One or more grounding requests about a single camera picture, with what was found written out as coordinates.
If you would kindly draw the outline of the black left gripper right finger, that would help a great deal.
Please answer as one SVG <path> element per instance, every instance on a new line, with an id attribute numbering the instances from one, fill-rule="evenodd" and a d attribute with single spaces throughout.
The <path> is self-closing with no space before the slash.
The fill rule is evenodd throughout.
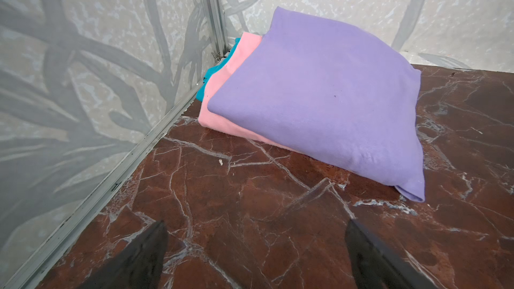
<path id="1" fill-rule="evenodd" d="M 345 244 L 358 288 L 435 288 L 415 268 L 400 258 L 358 219 L 351 219 L 345 231 Z"/>

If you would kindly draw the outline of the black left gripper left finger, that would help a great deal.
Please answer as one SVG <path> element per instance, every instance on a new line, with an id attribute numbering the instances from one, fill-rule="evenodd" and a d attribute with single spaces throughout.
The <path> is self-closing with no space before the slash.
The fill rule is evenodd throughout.
<path id="1" fill-rule="evenodd" d="M 165 223 L 153 223 L 79 287 L 157 288 L 163 270 L 167 242 Z"/>

